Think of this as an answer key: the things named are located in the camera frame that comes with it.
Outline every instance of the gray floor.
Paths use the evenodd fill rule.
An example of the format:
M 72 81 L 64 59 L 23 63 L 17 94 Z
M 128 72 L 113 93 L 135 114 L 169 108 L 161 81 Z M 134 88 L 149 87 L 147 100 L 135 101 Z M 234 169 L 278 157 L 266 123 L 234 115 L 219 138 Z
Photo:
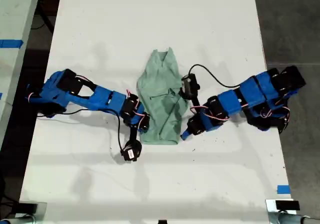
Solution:
M 289 100 L 290 124 L 280 139 L 292 197 L 301 214 L 320 218 L 320 0 L 256 0 L 256 5 L 268 68 L 297 64 L 307 82 Z M 42 23 L 35 16 L 32 26 Z M 46 27 L 32 30 L 28 48 L 49 50 L 51 38 Z

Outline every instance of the wire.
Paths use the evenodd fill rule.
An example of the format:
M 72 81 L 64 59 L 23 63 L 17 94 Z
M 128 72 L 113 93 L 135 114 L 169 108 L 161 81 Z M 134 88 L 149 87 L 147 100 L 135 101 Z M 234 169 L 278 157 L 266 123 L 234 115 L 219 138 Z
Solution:
M 134 110 L 132 111 L 134 114 L 136 114 L 137 116 L 140 116 L 140 117 L 144 117 L 145 115 L 144 114 L 140 114 L 140 113 L 137 113 L 135 112 Z
M 60 115 L 72 115 L 72 114 L 76 114 L 76 113 L 81 112 L 81 111 L 95 111 L 95 110 L 79 109 L 79 110 L 76 110 L 76 111 L 73 111 L 73 112 L 68 112 L 68 113 L 52 113 L 52 114 L 48 114 L 48 115 L 37 115 L 36 117 L 37 118 L 43 118 L 43 117 L 47 118 L 47 117 L 51 117 L 51 116 L 57 115 L 57 114 L 60 114 Z
M 0 203 L 0 206 L 13 207 L 13 203 Z
M 139 124 L 138 124 L 138 128 L 137 128 L 138 130 L 139 130 L 140 124 L 141 124 L 142 120 L 145 118 L 145 116 L 146 116 L 146 115 L 143 115 L 143 117 L 140 119 Z
M 43 23 L 41 26 L 39 26 L 39 27 L 35 27 L 35 28 L 31 28 L 31 30 L 38 30 L 38 29 L 40 29 L 40 28 L 43 28 L 45 26 L 45 23 Z
M 30 97 L 31 97 L 32 94 L 34 94 L 34 92 L 31 92 L 31 93 L 28 95 L 28 103 L 30 103 Z
M 193 114 L 197 114 L 196 112 L 192 111 L 193 109 L 196 109 L 196 108 L 208 108 L 208 107 L 205 106 L 205 105 L 195 105 L 195 106 L 190 107 L 190 111 L 191 111 Z
M 120 117 L 119 117 L 119 114 L 113 110 L 113 109 L 109 109 L 109 108 L 105 108 L 105 109 L 99 109 L 99 110 L 89 110 L 89 109 L 79 109 L 79 110 L 76 110 L 74 112 L 68 112 L 68 113 L 53 113 L 51 115 L 42 115 L 42 116 L 38 116 L 38 117 L 48 117 L 48 116 L 52 116 L 52 115 L 56 115 L 56 114 L 60 114 L 60 115 L 72 115 L 72 114 L 75 114 L 75 113 L 78 113 L 78 112 L 81 112 L 81 111 L 107 111 L 107 112 L 113 112 L 117 119 L 118 119 L 118 144 L 119 144 L 119 147 L 120 147 L 120 150 L 123 151 L 123 148 L 121 146 L 121 142 L 120 142 Z
M 190 111 L 193 113 L 193 114 L 196 114 L 195 112 L 192 111 L 192 109 L 195 109 L 195 108 L 205 108 L 205 109 L 208 109 L 207 106 L 205 105 L 196 105 L 196 106 L 192 106 L 190 108 Z M 216 119 L 216 120 L 219 120 L 219 121 L 228 121 L 230 119 L 230 117 L 226 117 L 226 118 L 218 118 L 216 116 L 213 116 L 212 115 L 212 112 L 209 110 L 209 112 L 211 113 L 211 115 L 208 115 L 206 113 L 203 113 L 205 116 L 209 117 L 209 118 L 212 118 L 212 119 Z
M 120 117 L 119 117 L 119 114 L 113 110 L 113 109 L 109 109 L 109 108 L 106 108 L 106 109 L 100 109 L 99 111 L 107 111 L 107 112 L 113 112 L 116 117 L 118 118 L 118 144 L 119 144 L 119 147 L 120 147 L 120 150 L 123 152 L 123 148 L 121 146 L 121 142 L 120 142 Z
M 6 198 L 6 199 L 8 199 L 8 200 L 10 200 L 10 201 L 12 201 L 12 202 L 14 202 L 14 203 L 19 203 L 18 201 L 14 200 L 13 198 L 11 198 L 11 197 L 9 197 L 9 196 L 7 196 L 7 195 L 5 195 L 5 194 L 3 194 L 2 196 L 3 196 L 4 198 Z
M 221 81 L 219 81 L 219 80 L 215 77 L 215 75 L 213 75 L 213 74 L 211 73 L 211 71 L 209 71 L 208 68 L 206 68 L 204 65 L 200 65 L 200 64 L 195 64 L 195 65 L 193 65 L 193 66 L 190 68 L 190 70 L 189 70 L 189 75 L 190 75 L 190 73 L 191 73 L 191 70 L 192 70 L 194 67 L 202 67 L 202 68 L 204 68 L 221 86 L 223 86 L 223 87 L 225 87 L 225 88 L 237 88 L 237 87 L 240 86 L 240 84 L 238 84 L 238 85 L 225 85 L 225 84 L 223 84 Z

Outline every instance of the blue tape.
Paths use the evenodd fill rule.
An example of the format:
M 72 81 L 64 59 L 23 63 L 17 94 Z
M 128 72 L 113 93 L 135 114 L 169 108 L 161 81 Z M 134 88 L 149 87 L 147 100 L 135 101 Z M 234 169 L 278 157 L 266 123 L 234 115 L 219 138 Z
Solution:
M 22 40 L 0 40 L 0 48 L 21 48 Z
M 277 190 L 276 190 L 277 194 L 290 194 L 290 186 L 289 185 L 278 185 Z

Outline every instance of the white label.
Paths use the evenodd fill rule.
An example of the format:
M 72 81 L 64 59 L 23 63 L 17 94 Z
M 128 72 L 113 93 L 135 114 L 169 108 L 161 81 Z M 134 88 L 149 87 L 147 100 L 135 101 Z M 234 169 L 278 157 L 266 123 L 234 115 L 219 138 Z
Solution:
M 132 151 L 132 149 L 128 150 L 128 154 L 129 154 L 129 158 L 133 159 L 135 157 L 134 152 Z

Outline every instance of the red and white wire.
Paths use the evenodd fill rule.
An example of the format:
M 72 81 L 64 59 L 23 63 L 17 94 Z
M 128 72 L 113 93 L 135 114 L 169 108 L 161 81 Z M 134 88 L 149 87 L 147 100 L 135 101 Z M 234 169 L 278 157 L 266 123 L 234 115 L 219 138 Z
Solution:
M 31 92 L 31 93 L 28 95 L 28 103 L 30 103 L 30 97 L 31 97 L 32 94 L 34 94 L 34 92 Z
M 136 114 L 137 116 L 140 116 L 140 117 L 144 117 L 145 116 L 144 114 L 137 113 L 134 110 L 133 110 L 133 113 Z
M 193 113 L 193 114 L 196 114 L 195 112 L 193 112 L 192 110 L 195 109 L 195 108 L 205 108 L 205 109 L 208 109 L 207 106 L 205 105 L 195 105 L 195 106 L 192 106 L 190 108 L 190 111 Z M 228 121 L 230 118 L 227 117 L 227 118 L 219 118 L 219 117 L 216 117 L 216 116 L 213 116 L 212 115 L 212 112 L 210 111 L 211 115 L 208 115 L 206 113 L 203 113 L 205 116 L 207 116 L 208 118 L 212 118 L 212 119 L 216 119 L 216 120 L 219 120 L 219 121 Z
M 143 117 L 142 117 L 142 118 L 141 118 L 141 120 L 139 121 L 139 124 L 138 124 L 138 130 L 139 130 L 139 128 L 140 128 L 140 124 L 141 124 L 142 120 L 145 118 L 145 116 L 146 116 L 146 115 L 143 115 Z

